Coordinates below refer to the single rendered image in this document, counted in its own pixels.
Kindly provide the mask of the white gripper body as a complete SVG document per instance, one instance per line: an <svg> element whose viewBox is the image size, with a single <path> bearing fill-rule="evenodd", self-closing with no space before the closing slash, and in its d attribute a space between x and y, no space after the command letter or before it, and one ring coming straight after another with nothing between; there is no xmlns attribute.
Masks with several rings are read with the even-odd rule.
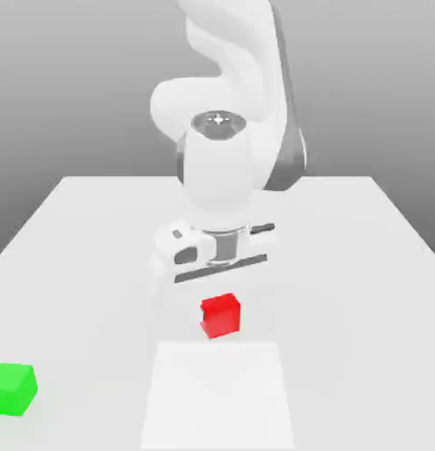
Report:
<svg viewBox="0 0 435 451"><path fill-rule="evenodd" d="M174 265L159 282L161 299L207 299L234 292L269 274L274 258L267 253L250 255L228 264L189 262Z"/></svg>

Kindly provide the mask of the small red cube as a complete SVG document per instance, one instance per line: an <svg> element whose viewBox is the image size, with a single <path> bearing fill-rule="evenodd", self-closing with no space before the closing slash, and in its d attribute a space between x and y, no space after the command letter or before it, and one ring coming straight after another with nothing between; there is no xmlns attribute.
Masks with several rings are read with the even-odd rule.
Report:
<svg viewBox="0 0 435 451"><path fill-rule="evenodd" d="M233 293L204 299L201 309L203 312L201 327L209 339L240 330L241 305Z"/></svg>

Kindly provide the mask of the small green cube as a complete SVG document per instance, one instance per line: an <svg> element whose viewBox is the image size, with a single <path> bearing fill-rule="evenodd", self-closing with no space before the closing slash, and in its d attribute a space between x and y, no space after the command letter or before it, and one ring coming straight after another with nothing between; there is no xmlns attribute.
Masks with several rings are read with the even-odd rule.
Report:
<svg viewBox="0 0 435 451"><path fill-rule="evenodd" d="M0 363L0 415L23 416L37 393L32 366Z"/></svg>

